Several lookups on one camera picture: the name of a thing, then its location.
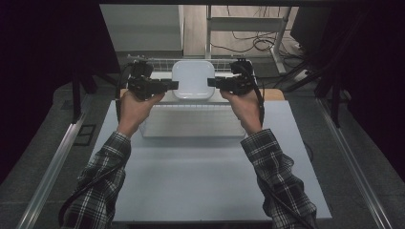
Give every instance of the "metal frame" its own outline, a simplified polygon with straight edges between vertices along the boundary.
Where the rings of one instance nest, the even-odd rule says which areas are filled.
[[[62,169],[63,163],[65,162],[65,159],[68,156],[72,145],[74,144],[75,138],[80,130],[81,125],[83,124],[86,114],[90,110],[91,101],[92,96],[86,94],[81,104],[82,113],[80,114],[77,122],[72,123],[69,126],[65,136],[56,150],[56,153],[53,156],[50,165],[48,166],[47,171],[45,172],[45,175],[42,177],[41,182],[36,188],[36,191],[33,194],[32,199],[16,228],[28,229],[34,227],[36,220],[38,219],[39,214],[41,213],[42,208],[48,198],[48,195],[53,188],[57,176]]]
[[[212,17],[211,6],[206,6],[205,59],[211,58],[212,31],[276,31],[278,33],[271,54],[279,74],[286,74],[279,50],[290,13],[291,7],[288,7],[282,18]]]
[[[353,7],[368,3],[367,0],[98,0],[98,4],[130,5],[212,5],[212,6],[277,6],[277,7]]]
[[[342,131],[335,127],[333,120],[329,116],[330,109],[325,99],[317,98],[316,102],[318,103],[322,114],[330,128],[330,132],[335,139],[337,146],[339,147],[340,152],[342,153],[343,158],[345,158],[346,164],[349,167],[349,170],[352,173],[353,179],[357,184],[357,187],[363,196],[367,206],[369,207],[370,212],[377,224],[378,228],[393,228],[391,225],[387,213],[382,206],[380,200],[378,199],[377,194],[373,190],[372,185],[367,181],[366,176],[358,164],[354,153],[349,146],[346,138],[344,137]]]

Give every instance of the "cable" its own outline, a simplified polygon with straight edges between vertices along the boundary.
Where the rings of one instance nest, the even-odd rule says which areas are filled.
[[[265,12],[263,13],[263,17],[266,16],[267,7],[265,7]]]
[[[80,197],[82,194],[87,192],[90,188],[95,187],[98,183],[100,183],[104,178],[109,176],[111,173],[115,172],[119,168],[123,167],[125,165],[126,159],[123,159],[119,164],[117,164],[115,167],[111,168],[111,170],[105,172],[102,174],[100,177],[97,177],[93,179],[90,183],[88,183],[84,188],[75,191],[62,205],[62,207],[59,210],[59,215],[58,215],[58,221],[59,221],[59,226],[63,225],[63,218],[65,216],[66,211],[68,208],[72,205],[72,203]]]
[[[121,90],[121,81],[122,81],[122,76],[125,73],[125,70],[130,67],[133,66],[134,63],[127,63],[125,64],[122,69],[121,69],[121,73],[119,75],[119,79],[117,82],[117,86],[116,86],[116,109],[117,109],[117,118],[118,118],[118,122],[119,122],[119,114],[120,114],[120,90]],[[89,189],[91,189],[92,187],[95,187],[98,183],[100,183],[104,178],[106,178],[107,176],[109,176],[111,173],[115,172],[116,170],[118,170],[119,168],[123,167],[125,165],[125,159],[123,159],[119,164],[117,164],[116,166],[114,166],[113,168],[111,168],[110,170],[106,171],[104,174],[100,175],[99,177],[93,179],[91,182],[89,182],[85,187],[83,187],[80,190],[76,190],[62,205],[62,207],[60,208],[59,211],[59,216],[58,216],[58,220],[59,220],[59,226],[63,225],[63,217],[65,216],[66,211],[68,210],[68,208],[71,206],[71,204],[78,198],[80,197],[82,194],[84,194],[85,192],[87,192]]]
[[[286,74],[282,79],[280,79],[274,86],[273,89],[276,89],[278,85],[290,80],[292,77],[295,76],[295,74],[305,68],[308,65],[308,60],[304,60],[303,62],[301,62],[297,67],[295,67],[294,69],[292,69],[291,71],[288,72],[288,74]]]
[[[283,64],[289,66],[290,68],[296,68],[296,67],[299,66],[299,64],[297,64],[297,65],[295,65],[295,66],[291,66],[291,65],[290,65],[289,63],[287,63],[287,61],[286,61],[286,60],[288,60],[288,59],[301,59],[301,60],[304,60],[304,58],[301,57],[301,56],[294,56],[294,55],[287,55],[287,56],[284,56],[284,58],[283,58]]]
[[[240,70],[244,72],[243,74],[247,75],[250,82],[253,85],[253,90],[256,93],[256,96],[258,98],[259,102],[259,109],[260,109],[260,123],[263,126],[264,118],[265,118],[265,100],[264,96],[260,93],[259,87],[256,84],[253,75],[251,75],[244,67],[239,66]],[[276,194],[270,189],[269,190],[271,196],[283,207],[285,208],[295,219],[297,219],[303,226],[309,229],[313,229],[311,225],[307,221],[305,221],[301,216],[299,216],[295,211],[293,211],[291,208],[289,208],[281,199],[279,199]]]
[[[252,46],[251,48],[249,48],[249,49],[247,49],[245,51],[236,51],[236,50],[232,50],[232,49],[227,48],[227,47],[216,46],[216,45],[213,45],[212,43],[210,43],[210,44],[211,44],[212,47],[215,47],[215,48],[218,48],[218,49],[224,49],[224,50],[228,50],[228,51],[233,51],[233,52],[247,52],[247,51],[250,51],[250,50],[252,50],[254,48],[254,46]]]
[[[307,144],[307,142],[305,140],[303,140],[304,145],[309,149],[309,161],[312,162],[313,161],[313,150],[312,148]]]
[[[278,76],[255,76],[256,79],[274,79],[274,78],[282,78],[284,77],[283,75],[278,75]]]
[[[266,43],[266,44],[271,44],[271,46],[268,44],[268,47],[267,48],[265,48],[265,49],[260,49],[259,47],[257,47],[257,44],[259,44],[259,43]],[[253,40],[253,47],[254,48],[256,48],[256,50],[258,50],[258,51],[262,51],[262,52],[264,52],[264,51],[268,51],[268,50],[270,50],[272,47],[274,46],[274,42],[272,42],[272,41],[270,41],[270,40],[268,40],[268,39],[261,39],[261,38],[259,38],[259,37],[257,37],[257,38],[255,38],[254,40]]]
[[[121,81],[122,81],[122,76],[125,73],[125,70],[130,67],[133,66],[134,63],[127,63],[125,64],[122,69],[121,69],[121,73],[119,74],[119,79],[116,85],[116,111],[117,111],[117,119],[119,122],[119,118],[121,116]]]
[[[265,84],[262,82],[262,91],[263,91],[263,93],[262,93],[262,98],[263,99],[265,99],[265,93],[266,93],[266,91],[265,91]]]
[[[257,38],[258,36],[259,36],[259,37],[262,37],[262,36],[267,36],[267,35],[274,34],[274,33],[275,33],[275,32],[273,31],[273,32],[267,32],[267,33],[264,33],[264,34],[262,34],[262,35],[259,35],[259,32],[256,31],[256,35],[255,35],[255,36],[250,36],[250,37],[236,37],[236,36],[235,36],[235,33],[232,32],[233,38],[235,38],[235,39],[237,39],[237,40],[250,40],[250,39]]]

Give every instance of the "plaid shirt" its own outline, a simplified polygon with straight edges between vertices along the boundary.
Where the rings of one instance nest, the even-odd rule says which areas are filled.
[[[75,191],[111,170],[122,160],[126,162],[130,154],[130,139],[121,133],[113,132],[101,150],[96,153],[94,160],[78,177]],[[116,212],[118,192],[124,179],[124,168],[120,168],[77,198],[66,211],[61,228],[110,228]]]
[[[275,193],[284,204],[316,228],[316,207],[304,193],[304,183],[291,173],[294,161],[283,154],[271,130],[263,130],[242,142],[242,147],[252,163],[257,182],[265,202],[263,209],[273,219],[273,228],[305,228],[274,198]]]
[[[273,133],[264,130],[241,143],[256,171],[259,187],[265,195],[263,208],[273,218],[273,228],[304,227],[273,200],[269,190],[315,228],[316,207],[303,192],[303,182],[291,173],[293,161],[283,154]],[[114,132],[83,170],[76,190],[122,160],[126,163],[130,154],[130,140]],[[76,199],[66,211],[62,228],[110,228],[124,179],[124,168],[121,168]]]

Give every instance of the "wrist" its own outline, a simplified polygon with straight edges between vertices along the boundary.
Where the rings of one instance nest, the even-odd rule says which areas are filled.
[[[117,127],[117,132],[131,138],[132,135],[138,130],[138,127],[138,125],[126,125],[125,123],[120,122]]]
[[[247,125],[243,125],[243,127],[248,135],[254,135],[262,131],[262,125],[260,124],[259,121],[254,123],[248,123]]]

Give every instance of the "black handheld controller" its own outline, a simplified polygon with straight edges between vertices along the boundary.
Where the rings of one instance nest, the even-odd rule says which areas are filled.
[[[253,90],[254,85],[249,79],[249,75],[253,75],[253,67],[249,61],[238,59],[230,63],[232,73],[237,74],[232,77],[216,76],[208,78],[208,87],[215,87],[224,91],[232,92],[236,95],[248,94]]]
[[[128,90],[141,100],[146,100],[153,94],[162,94],[179,88],[179,81],[151,79],[153,69],[146,61],[136,62],[132,67],[131,76],[128,78]]]

